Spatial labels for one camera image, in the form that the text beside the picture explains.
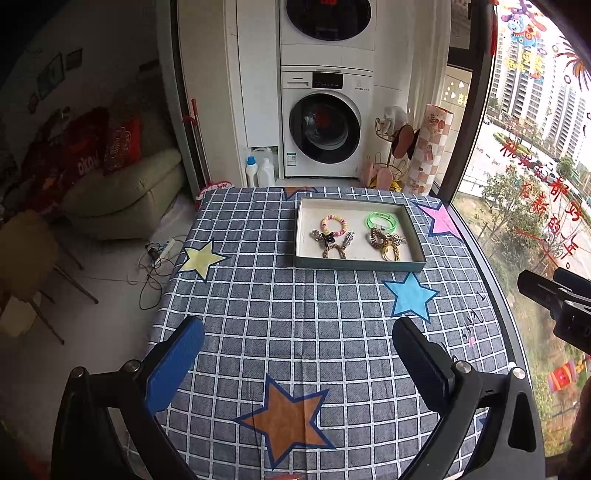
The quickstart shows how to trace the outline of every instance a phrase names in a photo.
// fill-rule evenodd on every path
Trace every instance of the yellow star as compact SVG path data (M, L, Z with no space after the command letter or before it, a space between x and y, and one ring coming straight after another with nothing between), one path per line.
M199 277L201 277L203 281L206 281L209 267L229 258L225 255L218 255L212 252L212 248L213 240L210 240L201 250L197 250L196 248L185 248L187 259L179 269L179 272L195 270Z

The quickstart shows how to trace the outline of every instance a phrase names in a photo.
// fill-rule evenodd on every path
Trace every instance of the picture frame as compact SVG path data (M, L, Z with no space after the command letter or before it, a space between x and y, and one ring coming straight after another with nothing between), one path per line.
M58 53L43 71L37 76L37 88L39 98L43 100L51 91L57 87L65 78L64 66L61 59L61 52Z
M74 70L82 65L82 49L71 51L66 55L66 71Z
M31 115L37 110L37 105L39 105L39 97L33 92L29 98L29 103L27 104L27 109Z

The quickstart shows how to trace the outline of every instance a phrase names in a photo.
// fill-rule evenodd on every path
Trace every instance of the washing machine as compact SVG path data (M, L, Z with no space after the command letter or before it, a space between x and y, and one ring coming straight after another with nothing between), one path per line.
M281 68L286 177L351 177L369 132L373 78L364 70Z

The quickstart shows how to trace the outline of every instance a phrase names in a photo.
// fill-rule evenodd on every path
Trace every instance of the star pattern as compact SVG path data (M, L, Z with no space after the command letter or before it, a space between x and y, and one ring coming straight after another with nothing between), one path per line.
M265 402L235 422L265 436L271 468L295 447L334 449L316 425L316 416L328 390L294 398L269 375L265 380Z
M427 302L439 293L437 290L423 287L414 273L408 273L402 282L384 281L384 285L396 295L392 317L414 313L427 323L431 323Z
M414 204L433 219L427 236L447 235L450 233L458 240L462 239L443 203L440 203L437 208L424 206L416 202Z
M207 281L209 267L230 257L213 252L213 239L211 239L203 248L185 248L187 259L181 265L179 272L190 272L195 270L199 277Z
M298 192L316 192L316 193L318 193L318 190L316 190L314 187L283 187L283 193L285 194L286 200L291 200L292 198L294 198L296 196L296 193L298 193Z

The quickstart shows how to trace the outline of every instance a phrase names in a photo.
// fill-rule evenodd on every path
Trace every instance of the window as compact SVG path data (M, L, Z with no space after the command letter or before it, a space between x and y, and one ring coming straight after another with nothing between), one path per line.
M497 7L499 41L484 121L453 206L487 257L515 317L531 373L547 456L564 452L589 375L585 356L552 334L549 312L517 290L524 269L551 278L557 267L591 277L591 158L583 127L591 92L557 53L560 30L535 7L536 45L512 38ZM570 157L572 163L561 160ZM558 368L572 382L553 383Z
M435 175L435 182L441 183L447 171L447 166L452 157L452 152L456 146L457 133L462 124L464 111L466 108L466 101L470 91L470 82L472 81L472 73L465 70L460 70L455 67L447 66L445 75L445 85L443 86L443 95L439 103L443 108L454 113L452 128L447 137L447 143L441 163Z

